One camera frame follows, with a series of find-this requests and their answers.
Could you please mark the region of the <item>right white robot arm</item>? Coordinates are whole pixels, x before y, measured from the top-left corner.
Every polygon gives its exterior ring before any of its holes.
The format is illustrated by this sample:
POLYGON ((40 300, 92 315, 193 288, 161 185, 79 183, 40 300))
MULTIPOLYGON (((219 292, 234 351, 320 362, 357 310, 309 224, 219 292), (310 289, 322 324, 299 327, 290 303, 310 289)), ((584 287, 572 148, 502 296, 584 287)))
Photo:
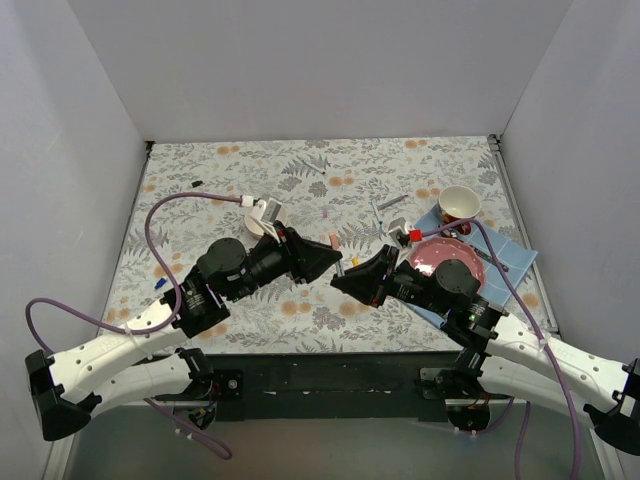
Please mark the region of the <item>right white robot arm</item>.
POLYGON ((555 338, 540 338, 515 315, 479 295, 479 281, 459 259, 414 267, 384 246, 369 261, 335 276, 334 288, 380 307, 393 297, 437 315, 463 348, 452 373, 464 397, 486 391, 574 413, 597 436, 639 453, 639 363, 598 357, 555 338))

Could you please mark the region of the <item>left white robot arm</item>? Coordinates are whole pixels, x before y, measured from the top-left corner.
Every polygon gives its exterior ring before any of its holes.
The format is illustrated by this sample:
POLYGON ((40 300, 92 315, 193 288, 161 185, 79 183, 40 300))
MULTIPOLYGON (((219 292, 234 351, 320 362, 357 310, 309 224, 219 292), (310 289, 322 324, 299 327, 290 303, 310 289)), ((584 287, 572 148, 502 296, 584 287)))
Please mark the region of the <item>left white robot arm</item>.
POLYGON ((125 324, 55 353, 25 359, 30 395, 45 440, 73 435, 97 415, 131 401, 169 396, 201 400, 223 393, 220 379, 199 349, 172 354, 227 319, 228 303, 252 295, 286 275, 311 283, 342 258, 330 246, 278 225, 251 249, 235 238, 215 241, 184 280, 125 324))

